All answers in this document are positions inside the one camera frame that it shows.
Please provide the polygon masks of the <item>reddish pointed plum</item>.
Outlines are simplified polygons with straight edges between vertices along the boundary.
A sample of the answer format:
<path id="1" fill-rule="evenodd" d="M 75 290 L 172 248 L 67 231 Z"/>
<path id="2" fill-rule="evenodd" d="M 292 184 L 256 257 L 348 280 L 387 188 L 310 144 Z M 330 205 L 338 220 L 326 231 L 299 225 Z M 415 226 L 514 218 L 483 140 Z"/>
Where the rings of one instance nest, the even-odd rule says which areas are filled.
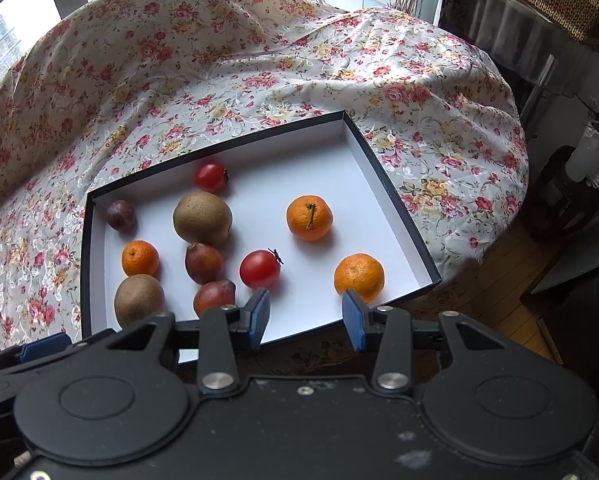
<path id="1" fill-rule="evenodd" d="M 236 286 L 230 280 L 204 284 L 195 294 L 193 310 L 201 318 L 203 313 L 214 308 L 235 304 Z"/>

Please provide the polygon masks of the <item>dark red plum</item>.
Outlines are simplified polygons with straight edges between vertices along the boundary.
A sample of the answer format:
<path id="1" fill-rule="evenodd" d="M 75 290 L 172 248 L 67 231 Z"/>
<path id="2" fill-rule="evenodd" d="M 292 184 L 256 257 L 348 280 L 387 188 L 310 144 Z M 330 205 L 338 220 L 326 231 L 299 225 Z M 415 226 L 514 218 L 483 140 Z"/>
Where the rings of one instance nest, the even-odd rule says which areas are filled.
<path id="1" fill-rule="evenodd" d="M 199 285 L 218 281 L 223 275 L 222 255 L 216 248 L 206 244 L 188 245 L 184 265 L 188 276 Z"/>

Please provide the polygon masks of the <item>brown kiwi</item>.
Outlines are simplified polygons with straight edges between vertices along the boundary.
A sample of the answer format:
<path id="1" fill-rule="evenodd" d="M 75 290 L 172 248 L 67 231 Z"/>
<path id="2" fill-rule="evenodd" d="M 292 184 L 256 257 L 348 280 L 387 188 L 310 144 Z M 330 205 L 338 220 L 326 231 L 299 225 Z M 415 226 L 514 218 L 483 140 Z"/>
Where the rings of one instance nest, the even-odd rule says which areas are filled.
<path id="1" fill-rule="evenodd" d="M 173 229 L 190 244 L 221 246 L 229 237 L 232 221 L 228 204 L 204 191 L 183 196 L 172 215 Z"/>
<path id="2" fill-rule="evenodd" d="M 165 310 L 162 285 L 152 275 L 128 276 L 117 287 L 114 311 L 116 320 L 122 328 Z"/>

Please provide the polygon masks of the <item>red cherry tomato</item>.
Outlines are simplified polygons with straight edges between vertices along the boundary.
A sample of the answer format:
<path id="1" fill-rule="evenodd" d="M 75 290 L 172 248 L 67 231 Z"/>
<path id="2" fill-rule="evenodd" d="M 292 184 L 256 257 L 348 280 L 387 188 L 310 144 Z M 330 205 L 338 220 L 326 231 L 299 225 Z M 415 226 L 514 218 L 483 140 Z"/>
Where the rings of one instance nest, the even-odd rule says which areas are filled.
<path id="1" fill-rule="evenodd" d="M 283 261 L 275 249 L 258 249 L 250 252 L 240 266 L 240 278 L 249 288 L 270 289 L 281 275 Z"/>
<path id="2" fill-rule="evenodd" d="M 194 172 L 194 184 L 202 191 L 218 193 L 222 191 L 229 182 L 229 172 L 219 162 L 205 162 L 198 166 Z"/>

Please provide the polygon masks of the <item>orange mandarin with stem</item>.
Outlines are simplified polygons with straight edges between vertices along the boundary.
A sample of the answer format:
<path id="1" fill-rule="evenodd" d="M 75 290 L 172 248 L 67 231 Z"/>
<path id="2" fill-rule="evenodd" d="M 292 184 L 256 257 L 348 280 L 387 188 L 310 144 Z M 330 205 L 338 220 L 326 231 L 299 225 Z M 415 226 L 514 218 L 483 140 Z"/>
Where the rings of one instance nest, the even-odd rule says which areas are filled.
<path id="1" fill-rule="evenodd" d="M 316 195 L 295 198 L 286 209 L 290 232 L 305 242 L 316 242 L 331 231 L 333 214 L 325 200 Z"/>

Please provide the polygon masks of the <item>dark purple round plum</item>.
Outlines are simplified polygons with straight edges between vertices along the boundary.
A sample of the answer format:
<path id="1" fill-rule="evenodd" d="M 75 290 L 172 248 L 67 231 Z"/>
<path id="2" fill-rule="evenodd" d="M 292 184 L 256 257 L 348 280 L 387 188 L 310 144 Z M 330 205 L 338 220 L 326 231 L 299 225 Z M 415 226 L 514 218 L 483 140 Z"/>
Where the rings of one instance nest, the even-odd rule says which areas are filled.
<path id="1" fill-rule="evenodd" d="M 115 200 L 106 208 L 106 221 L 113 230 L 127 233 L 136 226 L 136 211 L 127 200 Z"/>

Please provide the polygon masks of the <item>black box white inside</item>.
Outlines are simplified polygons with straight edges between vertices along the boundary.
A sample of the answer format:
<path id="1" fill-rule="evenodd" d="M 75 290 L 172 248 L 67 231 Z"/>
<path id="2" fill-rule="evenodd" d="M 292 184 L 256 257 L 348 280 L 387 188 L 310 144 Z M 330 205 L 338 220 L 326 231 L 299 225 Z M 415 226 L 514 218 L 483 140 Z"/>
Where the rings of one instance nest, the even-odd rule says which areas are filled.
<path id="1" fill-rule="evenodd" d="M 136 238 L 158 251 L 158 278 L 167 308 L 180 320 L 194 318 L 197 285 L 185 271 L 185 241 L 173 229 L 179 200 L 193 188 L 204 162 L 228 169 L 223 200 L 232 211 L 222 246 L 224 273 L 238 280 L 242 260 L 257 249 L 275 249 L 283 261 L 270 294 L 264 342 L 339 322 L 336 266 L 363 252 L 385 272 L 380 304 L 399 306 L 441 280 L 405 204 L 353 121 L 336 112 L 261 130 L 202 148 L 130 174 L 90 192 L 81 257 L 81 331 L 90 336 L 118 322 L 113 300 L 124 279 L 121 253 L 127 240 L 106 221 L 106 208 L 127 200 L 136 211 Z M 294 236 L 286 209 L 295 198 L 316 195 L 333 214 L 333 226 L 316 242 Z"/>

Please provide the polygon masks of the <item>floral pink cloth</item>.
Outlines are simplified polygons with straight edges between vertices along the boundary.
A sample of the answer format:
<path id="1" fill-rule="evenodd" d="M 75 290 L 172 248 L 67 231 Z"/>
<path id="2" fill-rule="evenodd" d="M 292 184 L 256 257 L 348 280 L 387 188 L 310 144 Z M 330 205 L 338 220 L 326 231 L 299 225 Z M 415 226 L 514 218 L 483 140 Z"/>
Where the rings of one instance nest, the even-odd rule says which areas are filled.
<path id="1" fill-rule="evenodd" d="M 94 0 L 0 80 L 0 348 L 81 334 L 86 194 L 209 144 L 345 110 L 444 278 L 528 186 L 513 93 L 483 51 L 392 8 Z"/>

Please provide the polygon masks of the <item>dark side table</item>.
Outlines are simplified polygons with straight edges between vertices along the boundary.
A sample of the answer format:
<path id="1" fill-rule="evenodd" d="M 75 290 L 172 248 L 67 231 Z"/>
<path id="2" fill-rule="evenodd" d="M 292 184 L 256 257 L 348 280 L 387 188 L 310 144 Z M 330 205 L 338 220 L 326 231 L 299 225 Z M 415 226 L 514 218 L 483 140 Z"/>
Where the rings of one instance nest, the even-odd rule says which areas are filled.
<path id="1" fill-rule="evenodd" d="M 548 96 L 575 98 L 599 118 L 599 103 L 584 90 L 586 64 L 599 47 L 580 44 L 523 0 L 443 0 L 441 27 L 489 54 L 523 126 Z"/>

